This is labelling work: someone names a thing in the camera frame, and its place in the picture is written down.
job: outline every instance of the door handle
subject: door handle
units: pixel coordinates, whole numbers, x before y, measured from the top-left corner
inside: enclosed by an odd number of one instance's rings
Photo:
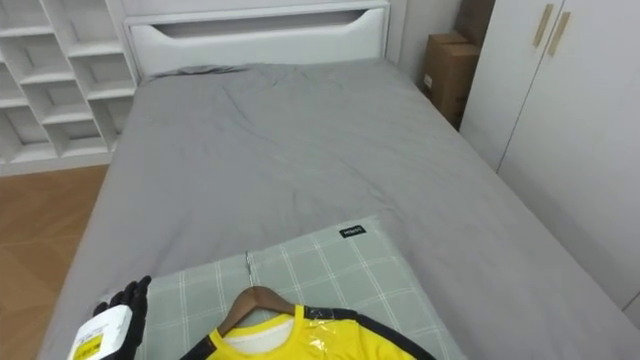
[[[553,35],[553,39],[551,39],[551,45],[549,45],[549,56],[554,56],[556,51],[558,50],[558,45],[560,44],[560,39],[562,39],[562,35],[564,34],[564,30],[567,28],[567,24],[569,23],[569,18],[571,17],[570,11],[565,11],[562,13],[560,17],[560,21],[558,22],[558,28],[556,29],[556,33]]]
[[[544,8],[544,12],[542,13],[542,19],[540,19],[540,25],[538,25],[536,36],[533,38],[533,46],[535,48],[540,46],[540,43],[542,42],[542,37],[544,36],[544,31],[547,29],[547,25],[549,25],[549,18],[551,18],[552,12],[553,4],[547,4]]]

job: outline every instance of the wardrobe door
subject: wardrobe door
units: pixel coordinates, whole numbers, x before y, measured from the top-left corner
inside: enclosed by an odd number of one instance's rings
[[[640,290],[640,2],[562,11],[498,174],[622,308]]]
[[[496,170],[563,0],[497,0],[460,134]]]

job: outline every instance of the green plaid blanket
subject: green plaid blanket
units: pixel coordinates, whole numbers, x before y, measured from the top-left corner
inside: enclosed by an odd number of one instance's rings
[[[361,225],[366,233],[340,230]],[[177,360],[225,317],[238,294],[267,286],[292,303],[356,310],[404,334],[439,360],[466,359],[411,269],[373,218],[154,279],[136,359]],[[274,314],[257,311],[244,325]]]

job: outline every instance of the white headboard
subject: white headboard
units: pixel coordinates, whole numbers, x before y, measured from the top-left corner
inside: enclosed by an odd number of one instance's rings
[[[130,17],[138,78],[199,65],[317,64],[384,57],[389,2],[369,0]]]

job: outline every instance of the black trim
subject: black trim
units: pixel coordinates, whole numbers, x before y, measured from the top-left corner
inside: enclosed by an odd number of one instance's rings
[[[353,310],[305,306],[304,317],[309,320],[355,320],[363,328],[382,336],[418,360],[436,360],[433,355],[429,354],[421,348],[420,345],[406,338],[404,335]]]
[[[213,345],[209,336],[205,336],[202,340],[198,341],[196,346],[192,347],[188,353],[181,357],[180,360],[206,360],[214,351],[216,351],[216,346]]]

